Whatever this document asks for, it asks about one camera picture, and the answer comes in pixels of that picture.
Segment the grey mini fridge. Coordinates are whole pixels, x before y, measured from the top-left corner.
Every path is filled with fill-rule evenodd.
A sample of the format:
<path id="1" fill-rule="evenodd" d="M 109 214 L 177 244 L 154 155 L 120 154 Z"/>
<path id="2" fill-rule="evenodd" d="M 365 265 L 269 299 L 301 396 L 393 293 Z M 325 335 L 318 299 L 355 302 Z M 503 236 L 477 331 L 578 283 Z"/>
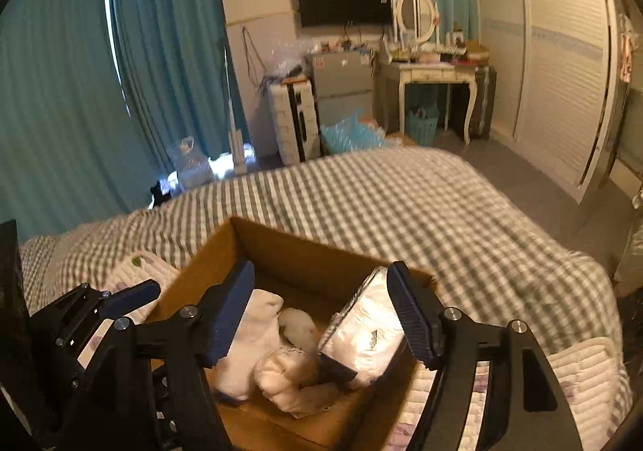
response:
<path id="1" fill-rule="evenodd" d="M 320 125 L 350 117 L 372 119 L 374 80 L 368 49 L 310 53 L 307 57 Z"/>

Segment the blue curtain middle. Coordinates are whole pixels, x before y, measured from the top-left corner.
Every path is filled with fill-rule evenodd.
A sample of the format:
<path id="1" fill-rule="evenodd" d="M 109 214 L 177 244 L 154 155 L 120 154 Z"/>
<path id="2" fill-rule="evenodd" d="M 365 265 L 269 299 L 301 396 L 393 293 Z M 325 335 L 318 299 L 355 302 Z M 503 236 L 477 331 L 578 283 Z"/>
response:
<path id="1" fill-rule="evenodd" d="M 125 101 L 160 173 L 187 136 L 210 158 L 248 139 L 222 0 L 109 0 Z"/>

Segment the dark striped suitcase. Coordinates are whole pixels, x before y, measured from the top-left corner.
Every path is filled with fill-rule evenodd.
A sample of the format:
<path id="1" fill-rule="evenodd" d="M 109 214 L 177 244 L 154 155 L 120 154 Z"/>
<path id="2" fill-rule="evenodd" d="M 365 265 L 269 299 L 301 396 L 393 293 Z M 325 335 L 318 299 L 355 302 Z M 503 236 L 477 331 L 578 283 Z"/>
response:
<path id="1" fill-rule="evenodd" d="M 477 93 L 469 126 L 470 139 L 488 139 L 493 120 L 497 71 L 492 66 L 477 67 L 475 71 Z M 453 85 L 449 128 L 459 139 L 464 139 L 464 119 L 469 103 L 469 84 Z"/>

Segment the white floral quilt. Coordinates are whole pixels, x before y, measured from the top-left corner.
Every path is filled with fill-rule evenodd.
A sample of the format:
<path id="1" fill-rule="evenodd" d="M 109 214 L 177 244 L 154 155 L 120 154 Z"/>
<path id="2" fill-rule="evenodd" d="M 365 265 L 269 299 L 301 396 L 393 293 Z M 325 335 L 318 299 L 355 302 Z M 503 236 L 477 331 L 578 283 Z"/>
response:
<path id="1" fill-rule="evenodd" d="M 130 254 L 121 259 L 108 272 L 107 283 L 100 285 L 111 292 L 133 287 L 147 279 L 154 279 L 161 288 L 161 295 L 179 277 L 179 269 L 171 266 L 150 252 Z M 583 450 L 600 450 L 614 429 L 612 401 L 618 392 L 619 369 L 617 351 L 609 338 L 591 338 L 570 346 L 559 353 L 547 356 L 565 398 L 567 399 L 579 432 Z M 416 366 L 411 390 L 405 398 L 402 412 L 395 422 L 397 436 L 401 429 L 412 429 L 420 418 L 420 408 L 428 396 L 428 387 L 433 385 L 434 371 L 421 371 Z M 487 378 L 485 365 L 476 372 L 473 404 L 464 431 L 464 443 L 460 450 L 473 450 L 474 437 L 479 435 L 484 404 L 483 378 Z"/>

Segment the white oval vanity mirror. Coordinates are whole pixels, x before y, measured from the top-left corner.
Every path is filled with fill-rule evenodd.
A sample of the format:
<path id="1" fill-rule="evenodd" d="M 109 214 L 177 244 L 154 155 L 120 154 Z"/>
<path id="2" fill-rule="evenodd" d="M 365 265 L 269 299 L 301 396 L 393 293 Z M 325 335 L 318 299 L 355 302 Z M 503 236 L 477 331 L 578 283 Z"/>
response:
<path id="1" fill-rule="evenodd" d="M 433 0 L 395 0 L 393 28 L 404 44 L 439 43 L 440 14 Z"/>

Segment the white dressing table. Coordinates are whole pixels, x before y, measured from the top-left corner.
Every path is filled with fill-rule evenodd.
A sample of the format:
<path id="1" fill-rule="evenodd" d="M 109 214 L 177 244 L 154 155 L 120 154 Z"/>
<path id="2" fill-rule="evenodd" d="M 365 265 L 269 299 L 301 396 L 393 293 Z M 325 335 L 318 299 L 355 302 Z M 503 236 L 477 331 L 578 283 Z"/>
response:
<path id="1" fill-rule="evenodd" d="M 386 131 L 405 134 L 405 92 L 408 85 L 453 85 L 469 88 L 467 111 L 463 121 L 463 143 L 471 143 L 470 124 L 477 97 L 476 68 L 466 65 L 419 64 L 395 62 L 383 51 L 376 54 L 374 115 Z"/>

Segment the blue curtain left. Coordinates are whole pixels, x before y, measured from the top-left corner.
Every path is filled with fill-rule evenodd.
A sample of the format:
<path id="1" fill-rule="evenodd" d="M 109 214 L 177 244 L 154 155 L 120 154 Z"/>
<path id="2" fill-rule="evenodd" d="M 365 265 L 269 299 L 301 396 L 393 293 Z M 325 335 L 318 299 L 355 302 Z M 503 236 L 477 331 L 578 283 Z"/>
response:
<path id="1" fill-rule="evenodd" d="M 1 218 L 22 241 L 144 207 L 158 169 L 127 112 L 104 0 L 1 13 Z"/>

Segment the black and white tissue pack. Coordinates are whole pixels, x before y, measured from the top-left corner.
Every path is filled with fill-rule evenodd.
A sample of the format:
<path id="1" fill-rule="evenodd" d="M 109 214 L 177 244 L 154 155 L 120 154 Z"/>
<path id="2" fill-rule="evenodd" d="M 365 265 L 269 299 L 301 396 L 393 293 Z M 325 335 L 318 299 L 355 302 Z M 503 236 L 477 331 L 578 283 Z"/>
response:
<path id="1" fill-rule="evenodd" d="M 374 269 L 321 336 L 321 360 L 350 389 L 368 387 L 387 371 L 404 339 L 388 293 L 388 269 Z"/>

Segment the teal waste basket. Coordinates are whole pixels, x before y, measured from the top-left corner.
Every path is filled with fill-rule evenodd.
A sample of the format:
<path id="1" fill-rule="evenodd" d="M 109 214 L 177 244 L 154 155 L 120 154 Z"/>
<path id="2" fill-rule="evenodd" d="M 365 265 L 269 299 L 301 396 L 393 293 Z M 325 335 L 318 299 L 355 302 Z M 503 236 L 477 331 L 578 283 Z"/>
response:
<path id="1" fill-rule="evenodd" d="M 405 117 L 405 134 L 419 146 L 432 146 L 438 125 L 436 106 L 416 107 Z"/>

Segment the grey sock bundle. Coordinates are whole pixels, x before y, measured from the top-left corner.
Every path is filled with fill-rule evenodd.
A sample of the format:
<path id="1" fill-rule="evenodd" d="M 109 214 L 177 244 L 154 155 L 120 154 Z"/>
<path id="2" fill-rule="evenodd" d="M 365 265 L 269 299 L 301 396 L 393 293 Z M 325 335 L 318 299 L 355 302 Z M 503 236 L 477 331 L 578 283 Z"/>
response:
<path id="1" fill-rule="evenodd" d="M 341 397 L 338 385 L 319 381 L 317 359 L 299 348 L 270 352 L 256 363 L 253 375 L 263 396 L 293 418 L 328 411 Z"/>

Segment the brown cardboard box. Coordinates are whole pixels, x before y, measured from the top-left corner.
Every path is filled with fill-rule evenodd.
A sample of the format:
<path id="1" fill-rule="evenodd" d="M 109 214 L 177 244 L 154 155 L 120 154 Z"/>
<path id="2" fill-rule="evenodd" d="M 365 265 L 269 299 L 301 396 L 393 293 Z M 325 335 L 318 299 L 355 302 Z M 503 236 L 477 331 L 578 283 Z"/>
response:
<path id="1" fill-rule="evenodd" d="M 248 400 L 233 401 L 214 388 L 215 366 L 206 373 L 209 390 L 232 445 L 238 450 L 381 450 L 395 431 L 415 364 L 400 348 L 380 379 L 350 389 L 319 356 L 330 324 L 382 260 L 331 248 L 259 223 L 228 219 L 162 293 L 150 318 L 166 319 L 197 304 L 206 290 L 222 283 L 239 262 L 254 266 L 254 289 L 278 294 L 280 345 L 315 357 L 321 383 L 338 385 L 341 397 L 328 411 L 303 418 L 283 413 L 255 382 Z"/>

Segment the blue plastic bag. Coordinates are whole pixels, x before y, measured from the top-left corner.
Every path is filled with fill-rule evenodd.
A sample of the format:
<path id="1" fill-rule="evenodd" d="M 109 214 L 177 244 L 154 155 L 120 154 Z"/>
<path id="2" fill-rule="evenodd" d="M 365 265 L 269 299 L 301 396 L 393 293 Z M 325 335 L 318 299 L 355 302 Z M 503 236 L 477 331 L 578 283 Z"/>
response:
<path id="1" fill-rule="evenodd" d="M 359 113 L 334 124 L 320 126 L 321 143 L 331 155 L 373 150 L 386 145 L 382 128 L 360 119 Z"/>

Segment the grey checked bed cover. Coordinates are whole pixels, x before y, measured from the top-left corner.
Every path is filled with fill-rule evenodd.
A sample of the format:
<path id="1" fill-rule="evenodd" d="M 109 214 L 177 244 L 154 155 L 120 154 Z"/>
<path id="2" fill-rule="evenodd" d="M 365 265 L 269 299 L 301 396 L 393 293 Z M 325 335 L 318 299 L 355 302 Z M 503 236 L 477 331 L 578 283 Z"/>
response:
<path id="1" fill-rule="evenodd" d="M 472 318 L 525 320 L 556 353 L 589 338 L 620 344 L 611 283 L 460 157 L 436 148 L 361 150 L 210 183 L 154 209 L 88 223 L 22 245 L 27 306 L 37 311 L 82 282 L 107 285 L 124 256 L 184 267 L 230 216 L 435 276 Z"/>

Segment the white suitcase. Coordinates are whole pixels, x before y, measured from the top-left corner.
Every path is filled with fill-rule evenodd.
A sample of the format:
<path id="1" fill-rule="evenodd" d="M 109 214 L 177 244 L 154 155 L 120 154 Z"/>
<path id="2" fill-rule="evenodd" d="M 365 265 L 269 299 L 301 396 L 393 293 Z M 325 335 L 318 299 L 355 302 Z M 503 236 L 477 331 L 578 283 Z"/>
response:
<path id="1" fill-rule="evenodd" d="M 322 154 L 312 84 L 270 84 L 268 98 L 282 164 L 292 166 Z"/>

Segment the white louvered wardrobe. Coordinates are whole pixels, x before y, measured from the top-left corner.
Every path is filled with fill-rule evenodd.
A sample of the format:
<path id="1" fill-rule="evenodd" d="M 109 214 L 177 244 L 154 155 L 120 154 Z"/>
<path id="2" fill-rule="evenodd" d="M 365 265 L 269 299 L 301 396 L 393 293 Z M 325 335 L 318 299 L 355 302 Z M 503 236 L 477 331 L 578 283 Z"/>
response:
<path id="1" fill-rule="evenodd" d="M 615 0 L 477 0 L 497 71 L 490 134 L 582 201 L 615 105 Z"/>

